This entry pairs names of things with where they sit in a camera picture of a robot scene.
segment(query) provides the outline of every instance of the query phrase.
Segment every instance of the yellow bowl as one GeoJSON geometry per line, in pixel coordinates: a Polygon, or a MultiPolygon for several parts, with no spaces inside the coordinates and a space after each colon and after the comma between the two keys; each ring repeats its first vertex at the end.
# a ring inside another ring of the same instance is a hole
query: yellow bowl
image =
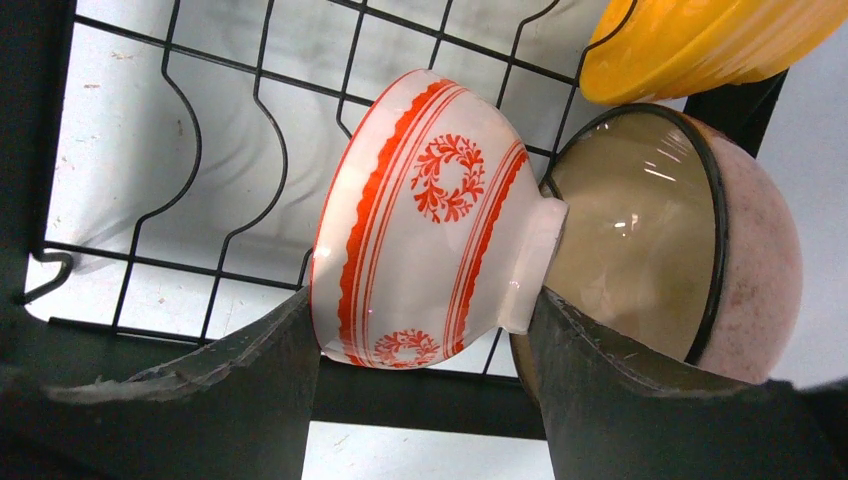
{"type": "MultiPolygon", "coordinates": [[[[634,0],[612,0],[592,43],[612,32],[634,0]]],[[[618,105],[679,98],[775,75],[848,18],[834,0],[636,0],[621,30],[589,51],[583,95],[618,105]]]]}

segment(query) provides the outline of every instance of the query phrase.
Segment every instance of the bowl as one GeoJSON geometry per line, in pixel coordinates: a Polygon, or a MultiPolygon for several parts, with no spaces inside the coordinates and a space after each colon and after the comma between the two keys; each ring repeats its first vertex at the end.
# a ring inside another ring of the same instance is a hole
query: bowl
{"type": "Polygon", "coordinates": [[[831,0],[612,0],[592,36],[597,45],[586,54],[581,91],[619,105],[764,80],[846,18],[848,3],[831,0]]]}
{"type": "MultiPolygon", "coordinates": [[[[631,104],[578,132],[541,189],[569,204],[548,288],[663,355],[768,378],[798,316],[801,254],[748,153],[682,113],[631,104]]],[[[527,372],[526,338],[511,340],[527,372]]]]}
{"type": "Polygon", "coordinates": [[[365,114],[327,196],[318,343],[340,362],[411,369],[496,326],[526,333],[566,213],[494,106],[430,70],[405,74],[365,114]]]}

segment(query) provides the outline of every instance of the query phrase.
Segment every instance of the red and white bowl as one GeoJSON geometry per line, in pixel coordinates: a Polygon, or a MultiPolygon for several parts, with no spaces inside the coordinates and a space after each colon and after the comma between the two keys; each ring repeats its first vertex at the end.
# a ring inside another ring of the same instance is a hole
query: red and white bowl
{"type": "Polygon", "coordinates": [[[327,356],[420,368],[496,326],[526,333],[567,212],[527,160],[470,90],[429,70],[389,86],[342,157],[314,245],[327,356]]]}

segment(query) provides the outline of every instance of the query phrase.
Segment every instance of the floral wreath design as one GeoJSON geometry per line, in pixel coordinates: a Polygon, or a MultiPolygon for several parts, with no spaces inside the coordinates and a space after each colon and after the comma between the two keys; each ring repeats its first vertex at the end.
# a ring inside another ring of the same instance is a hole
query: floral wreath design
{"type": "Polygon", "coordinates": [[[439,135],[418,157],[412,178],[418,211],[433,223],[458,221],[471,211],[483,194],[483,157],[477,144],[461,135],[439,135]],[[462,183],[453,192],[439,186],[442,164],[458,162],[465,167],[462,183]]]}
{"type": "Polygon", "coordinates": [[[381,339],[377,340],[375,350],[380,362],[384,365],[393,368],[412,368],[432,362],[439,352],[439,344],[430,335],[411,328],[394,332],[391,335],[383,335],[381,339]],[[415,358],[399,360],[397,354],[401,350],[415,350],[415,358]]]}

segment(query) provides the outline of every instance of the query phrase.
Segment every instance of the brown bowl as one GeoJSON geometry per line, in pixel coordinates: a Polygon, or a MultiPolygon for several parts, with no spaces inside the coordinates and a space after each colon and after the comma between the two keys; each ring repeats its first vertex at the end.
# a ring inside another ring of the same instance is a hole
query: brown bowl
{"type": "MultiPolygon", "coordinates": [[[[786,202],[744,150],[677,111],[625,105],[569,141],[542,192],[570,207],[548,288],[663,355],[768,378],[798,316],[801,253],[786,202]]],[[[527,337],[510,341],[532,391],[527,337]]]]}

